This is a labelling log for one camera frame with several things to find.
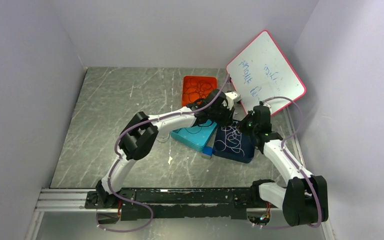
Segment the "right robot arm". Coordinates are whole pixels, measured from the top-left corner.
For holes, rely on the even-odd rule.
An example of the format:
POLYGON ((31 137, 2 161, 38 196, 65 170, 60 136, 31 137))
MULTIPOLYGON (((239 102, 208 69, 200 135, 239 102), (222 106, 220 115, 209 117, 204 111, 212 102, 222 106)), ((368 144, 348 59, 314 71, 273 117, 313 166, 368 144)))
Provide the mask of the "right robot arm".
POLYGON ((250 137, 254 148, 273 163, 286 183, 282 187, 269 179, 255 181, 250 202, 255 207, 265 203, 278 207, 290 227, 316 228, 325 222, 329 218, 327 181, 307 170, 287 148, 285 139, 272 130, 270 107, 254 106, 237 129, 250 137))

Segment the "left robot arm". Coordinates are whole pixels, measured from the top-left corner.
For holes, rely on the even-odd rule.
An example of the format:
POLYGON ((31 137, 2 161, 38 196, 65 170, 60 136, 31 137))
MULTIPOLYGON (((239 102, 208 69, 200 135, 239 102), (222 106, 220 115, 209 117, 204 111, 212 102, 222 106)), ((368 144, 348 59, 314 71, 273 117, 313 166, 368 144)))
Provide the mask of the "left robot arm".
POLYGON ((134 164, 150 153, 158 136, 208 122, 229 126, 233 121, 235 103, 240 99, 240 94, 235 91, 224 93, 215 89, 206 98, 175 111, 158 115, 147 115, 143 111, 136 113, 116 140, 116 159, 95 187, 98 201, 106 208, 118 203, 117 192, 123 187, 123 181, 134 164))

